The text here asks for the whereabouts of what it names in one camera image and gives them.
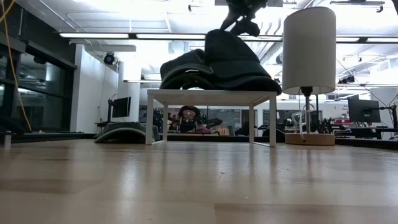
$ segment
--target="yellow cable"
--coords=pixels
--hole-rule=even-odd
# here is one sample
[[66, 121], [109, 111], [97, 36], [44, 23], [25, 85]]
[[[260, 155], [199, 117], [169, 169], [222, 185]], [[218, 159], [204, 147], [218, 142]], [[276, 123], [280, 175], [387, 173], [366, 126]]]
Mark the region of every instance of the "yellow cable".
[[4, 12], [4, 10], [2, 11], [3, 14], [2, 14], [2, 17], [0, 18], [0, 23], [2, 22], [2, 20], [3, 20], [4, 18], [6, 18], [6, 15], [7, 15], [8, 12], [11, 10], [11, 7], [14, 5], [14, 3], [15, 3], [15, 0], [12, 0], [11, 4], [10, 4], [10, 6], [8, 6], [6, 12]]
[[27, 125], [28, 125], [28, 127], [29, 127], [29, 130], [32, 131], [32, 127], [30, 126], [29, 120], [27, 119], [27, 116], [26, 116], [24, 104], [22, 103], [21, 94], [20, 94], [19, 91], [18, 91], [18, 80], [17, 80], [17, 75], [16, 75], [16, 73], [15, 73], [14, 62], [12, 61], [11, 45], [10, 45], [10, 39], [9, 39], [9, 36], [8, 36], [8, 27], [7, 27], [6, 16], [7, 16], [7, 13], [9, 12], [11, 6], [14, 4], [14, 1], [15, 1], [15, 0], [13, 0], [13, 1], [11, 2], [10, 6], [9, 6], [8, 9], [7, 9], [7, 12], [6, 12], [6, 8], [4, 7], [4, 1], [2, 2], [1, 6], [2, 6], [2, 13], [3, 13], [3, 16], [2, 16], [2, 18], [0, 18], [0, 22], [1, 22], [2, 20], [4, 20], [4, 25], [5, 25], [5, 27], [6, 27], [6, 38], [7, 38], [7, 45], [8, 45], [8, 54], [9, 54], [9, 56], [10, 56], [12, 74], [14, 75], [15, 88], [17, 89], [17, 94], [18, 94], [19, 102], [21, 103], [21, 108], [22, 108], [22, 112], [23, 112], [23, 114], [24, 114], [26, 123], [27, 123]]

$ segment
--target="wooden lamp base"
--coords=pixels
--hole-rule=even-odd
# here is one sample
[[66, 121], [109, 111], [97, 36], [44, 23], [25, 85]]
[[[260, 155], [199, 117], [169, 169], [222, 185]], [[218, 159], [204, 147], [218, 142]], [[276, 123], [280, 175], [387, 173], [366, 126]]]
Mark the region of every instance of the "wooden lamp base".
[[285, 134], [286, 144], [299, 144], [307, 146], [334, 146], [334, 134], [304, 134], [305, 141], [301, 138], [300, 134]]

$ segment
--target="lamp stand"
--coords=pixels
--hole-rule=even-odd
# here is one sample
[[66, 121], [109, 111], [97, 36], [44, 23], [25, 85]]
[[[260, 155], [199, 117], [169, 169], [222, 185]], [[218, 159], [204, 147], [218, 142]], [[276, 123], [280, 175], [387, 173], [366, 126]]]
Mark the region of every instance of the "lamp stand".
[[[305, 96], [305, 109], [310, 110], [310, 95], [312, 92], [312, 87], [306, 86], [301, 87], [301, 92]], [[311, 146], [334, 146], [335, 145], [335, 135], [334, 134], [317, 134], [311, 133], [311, 113], [306, 114], [306, 125], [307, 133], [304, 134], [305, 140], [302, 139], [300, 133], [285, 134], [286, 144], [301, 144], [301, 145], [311, 145]]]
[[[302, 87], [301, 92], [305, 96], [305, 110], [309, 111], [310, 110], [310, 95], [312, 93], [312, 87]], [[307, 126], [307, 134], [311, 133], [311, 113], [306, 112], [305, 113], [305, 122]]]

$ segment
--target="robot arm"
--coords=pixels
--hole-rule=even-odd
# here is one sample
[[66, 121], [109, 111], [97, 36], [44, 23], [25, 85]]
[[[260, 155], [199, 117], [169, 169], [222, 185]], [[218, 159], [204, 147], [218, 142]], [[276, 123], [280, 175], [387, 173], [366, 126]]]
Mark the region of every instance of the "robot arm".
[[234, 22], [235, 26], [231, 32], [236, 35], [248, 33], [257, 37], [260, 34], [260, 28], [257, 24], [251, 22], [260, 8], [267, 6], [268, 0], [227, 0], [228, 15], [221, 25], [221, 30], [227, 29]]

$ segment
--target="wooden floor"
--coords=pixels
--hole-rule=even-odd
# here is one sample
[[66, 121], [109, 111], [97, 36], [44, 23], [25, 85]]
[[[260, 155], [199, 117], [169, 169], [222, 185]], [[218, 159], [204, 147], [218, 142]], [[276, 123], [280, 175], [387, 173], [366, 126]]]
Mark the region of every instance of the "wooden floor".
[[0, 223], [398, 223], [398, 154], [92, 140], [0, 151]]

